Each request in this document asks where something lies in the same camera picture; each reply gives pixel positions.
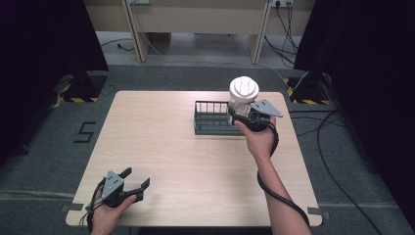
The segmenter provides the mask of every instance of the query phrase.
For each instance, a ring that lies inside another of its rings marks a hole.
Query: wall outlet
[[[294,5],[294,0],[272,0],[272,6],[273,8],[276,7],[277,1],[280,1],[280,8],[288,8],[288,4],[291,3],[291,5]]]

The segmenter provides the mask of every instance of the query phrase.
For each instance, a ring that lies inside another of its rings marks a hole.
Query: wooden table
[[[318,208],[284,97],[262,92],[284,117],[272,160],[293,200]],[[264,192],[244,136],[195,135],[195,101],[227,101],[228,92],[120,91],[97,140],[74,204],[85,207],[108,170],[132,167],[124,190],[151,185],[144,201],[124,212],[125,226],[270,226]],[[83,211],[69,211],[77,226]],[[320,215],[309,214],[320,225]]]

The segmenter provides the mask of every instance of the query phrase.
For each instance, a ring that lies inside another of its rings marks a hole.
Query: desk leg
[[[139,63],[146,62],[147,55],[149,54],[150,45],[147,40],[150,40],[149,33],[141,33],[139,25],[135,20],[134,11],[128,0],[121,0],[124,8],[125,15],[127,17],[128,27],[131,33],[131,38],[134,44],[134,51]]]
[[[265,35],[266,26],[268,25],[268,17],[269,17],[270,10],[271,10],[270,0],[264,1],[262,18],[261,18],[260,26],[258,29],[258,35],[250,35],[248,38],[248,43],[250,45],[250,52],[251,52],[251,61],[253,62],[254,65],[259,62],[259,55],[260,55],[260,51],[262,48],[263,36]]]

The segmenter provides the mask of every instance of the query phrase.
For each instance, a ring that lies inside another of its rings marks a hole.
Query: gray carpet
[[[252,77],[261,91],[282,92],[292,112],[334,110],[336,107],[298,105],[289,101],[284,82],[272,70],[206,67],[110,66],[110,74],[97,103],[61,103],[43,119],[28,143],[26,156],[9,158],[0,168],[0,234],[88,234],[86,227],[66,225],[63,207],[71,202],[99,136],[111,102],[119,90],[213,90],[226,91],[241,75]],[[302,72],[279,70],[283,77]],[[318,154],[316,131],[328,113],[291,113],[300,147],[324,223],[313,234],[376,234],[329,176]],[[379,175],[360,157],[344,127],[342,114],[323,126],[320,144],[324,159],[346,192],[364,209],[383,234],[414,234],[394,203]],[[79,135],[94,132],[89,143]],[[37,195],[27,191],[39,192]],[[118,228],[115,234],[128,234]],[[270,234],[269,228],[142,228],[140,234]]]

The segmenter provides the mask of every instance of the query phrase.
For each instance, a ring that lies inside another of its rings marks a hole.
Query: yellow and black tape
[[[288,84],[289,79],[284,79],[285,83]],[[305,105],[329,105],[329,101],[325,98],[323,94],[324,91],[321,91],[321,97],[305,98],[296,96],[296,90],[293,90],[293,87],[288,87],[288,96],[290,101],[295,104],[305,104]]]
[[[70,95],[69,89],[70,89],[70,84],[68,84],[64,88],[61,94],[61,98],[60,98],[61,102],[85,103],[85,102],[97,102],[98,101],[98,97],[91,97],[93,95],[90,95],[90,94]]]

